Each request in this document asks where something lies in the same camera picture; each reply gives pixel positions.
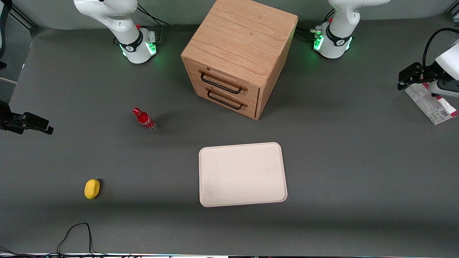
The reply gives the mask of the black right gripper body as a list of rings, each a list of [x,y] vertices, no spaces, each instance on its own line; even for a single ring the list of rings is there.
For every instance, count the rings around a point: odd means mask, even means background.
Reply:
[[[21,121],[22,116],[13,113],[8,103],[0,101],[0,129],[23,134],[24,128]]]

